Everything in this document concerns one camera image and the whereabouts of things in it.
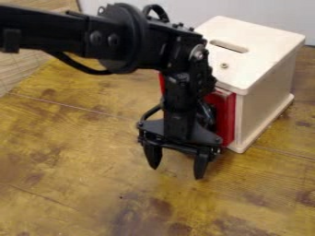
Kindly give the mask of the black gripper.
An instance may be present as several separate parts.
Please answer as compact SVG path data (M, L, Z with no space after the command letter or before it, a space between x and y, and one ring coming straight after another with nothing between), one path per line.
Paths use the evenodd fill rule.
M193 162L196 180L202 178L208 163L216 159L222 146L222 138L198 123L198 117L198 112L190 114L176 113L173 116L169 116L165 112L161 118L164 119L165 137L173 141L182 141L196 148ZM148 164L156 170L162 158L161 138L146 139L142 143L142 149Z

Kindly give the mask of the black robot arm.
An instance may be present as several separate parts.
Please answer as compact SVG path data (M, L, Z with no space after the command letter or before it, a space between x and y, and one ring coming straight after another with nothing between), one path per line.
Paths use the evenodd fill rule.
M137 122L137 141L152 168L165 148L193 155L197 179L222 146L214 108L205 102L216 83L205 44L192 28L169 22L157 5L137 9L114 3L89 16L0 4L0 52L40 50L90 75L160 72L161 101Z

